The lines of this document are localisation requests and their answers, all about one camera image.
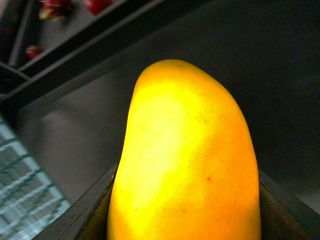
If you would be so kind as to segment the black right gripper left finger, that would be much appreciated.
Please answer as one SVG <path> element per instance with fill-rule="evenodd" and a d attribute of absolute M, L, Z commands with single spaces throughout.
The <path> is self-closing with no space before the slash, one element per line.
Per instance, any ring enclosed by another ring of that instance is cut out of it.
<path fill-rule="evenodd" d="M 118 164 L 94 183 L 35 240 L 106 240 L 107 218 Z"/>

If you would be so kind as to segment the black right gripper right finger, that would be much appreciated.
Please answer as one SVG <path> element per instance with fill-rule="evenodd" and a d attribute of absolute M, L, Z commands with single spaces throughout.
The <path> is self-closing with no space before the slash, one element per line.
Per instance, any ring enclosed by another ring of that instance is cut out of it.
<path fill-rule="evenodd" d="M 259 171 L 263 240 L 318 240 L 320 214 Z"/>

